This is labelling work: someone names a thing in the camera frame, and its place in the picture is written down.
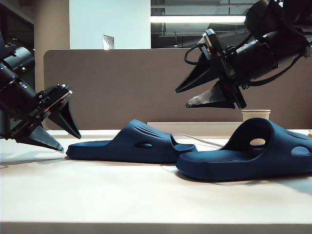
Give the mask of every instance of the white cable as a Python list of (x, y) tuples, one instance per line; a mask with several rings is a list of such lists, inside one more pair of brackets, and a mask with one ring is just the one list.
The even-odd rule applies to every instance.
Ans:
[(217, 144), (217, 143), (214, 143), (214, 142), (210, 142), (210, 141), (206, 141), (206, 140), (202, 140), (202, 139), (199, 139), (195, 136), (191, 136), (191, 135), (187, 135), (187, 134), (182, 134), (182, 133), (178, 133), (178, 134), (173, 134), (173, 136), (184, 136), (184, 137), (189, 137), (189, 138), (192, 138), (194, 140), (198, 140), (200, 142), (203, 142), (203, 143), (206, 143), (206, 144), (209, 144), (209, 145), (213, 145), (213, 146), (217, 146), (217, 148), (221, 148), (223, 147), (223, 145), (220, 145), (220, 144)]

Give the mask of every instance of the cable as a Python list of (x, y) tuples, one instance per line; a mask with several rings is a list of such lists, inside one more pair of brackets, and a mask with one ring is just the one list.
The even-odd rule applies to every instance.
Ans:
[(209, 144), (209, 145), (213, 145), (212, 147), (214, 148), (217, 148), (217, 149), (220, 149), (223, 147), (223, 145), (220, 145), (220, 144), (217, 144), (217, 143), (213, 143), (213, 142), (210, 142), (210, 141), (206, 141), (206, 140), (202, 140), (202, 139), (199, 139), (195, 136), (191, 136), (191, 135), (187, 135), (187, 134), (182, 134), (182, 133), (178, 133), (178, 134), (173, 134), (173, 136), (184, 136), (184, 137), (189, 137), (189, 138), (192, 138), (194, 140), (198, 140), (200, 142), (203, 142), (203, 143), (206, 143), (206, 144)]
[(193, 51), (194, 49), (196, 49), (196, 48), (199, 48), (200, 46), (205, 46), (205, 45), (206, 45), (205, 43), (199, 43), (199, 44), (193, 46), (191, 49), (189, 49), (189, 50), (185, 53), (185, 55), (184, 55), (184, 61), (185, 61), (186, 63), (190, 64), (190, 65), (208, 64), (208, 63), (209, 63), (208, 60), (207, 60), (207, 61), (201, 61), (201, 62), (194, 62), (194, 61), (189, 61), (189, 60), (187, 59), (187, 56), (189, 55), (190, 52), (192, 52), (192, 51)]
[(268, 84), (274, 80), (276, 80), (277, 78), (279, 78), (281, 75), (283, 75), (285, 72), (287, 72), (288, 70), (290, 70), (295, 64), (296, 62), (302, 57), (304, 56), (305, 54), (305, 51), (301, 52), (291, 63), (291, 65), (289, 65), (286, 69), (284, 69), (283, 71), (281, 71), (280, 73), (277, 73), (276, 75), (270, 77), (270, 78), (267, 78), (267, 79), (264, 79), (264, 80), (259, 80), (259, 81), (250, 81), (248, 83), (249, 86), (252, 86), (252, 87), (256, 87), (256, 86), (261, 86), (261, 85), (264, 85), (264, 84)]

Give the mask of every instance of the slipper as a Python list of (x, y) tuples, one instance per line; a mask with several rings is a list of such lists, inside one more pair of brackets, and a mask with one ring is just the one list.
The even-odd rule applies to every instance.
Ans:
[[(262, 145), (253, 145), (263, 139)], [(176, 167), (196, 180), (231, 181), (312, 172), (312, 139), (264, 119), (242, 123), (221, 149), (182, 154)]]
[(133, 119), (113, 140), (72, 144), (66, 153), (73, 159), (176, 163), (180, 154), (196, 151), (194, 145), (179, 144), (170, 133)]

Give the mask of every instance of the hole in sandal strap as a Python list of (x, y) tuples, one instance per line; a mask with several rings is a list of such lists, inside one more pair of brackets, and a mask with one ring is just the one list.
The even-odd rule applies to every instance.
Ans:
[(252, 145), (252, 146), (261, 146), (261, 145), (265, 145), (265, 143), (266, 143), (265, 139), (257, 138), (257, 139), (253, 139), (250, 142), (250, 145)]
[(293, 157), (305, 157), (311, 156), (311, 152), (309, 149), (303, 146), (298, 146), (292, 149), (292, 156)]

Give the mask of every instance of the ceiling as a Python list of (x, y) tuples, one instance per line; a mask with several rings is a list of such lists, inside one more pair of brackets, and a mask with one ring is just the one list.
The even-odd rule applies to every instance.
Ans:
[[(258, 0), (151, 0), (151, 16), (244, 15)], [(191, 47), (208, 28), (220, 38), (246, 32), (241, 24), (152, 23), (152, 48)]]
[[(151, 16), (163, 15), (244, 15), (258, 0), (151, 0)], [(33, 24), (35, 0), (1, 0), (1, 4)], [(9, 20), (12, 37), (33, 43), (32, 28)], [(246, 32), (243, 24), (152, 23), (152, 48), (187, 48), (196, 44), (202, 33), (213, 28), (220, 38)]]

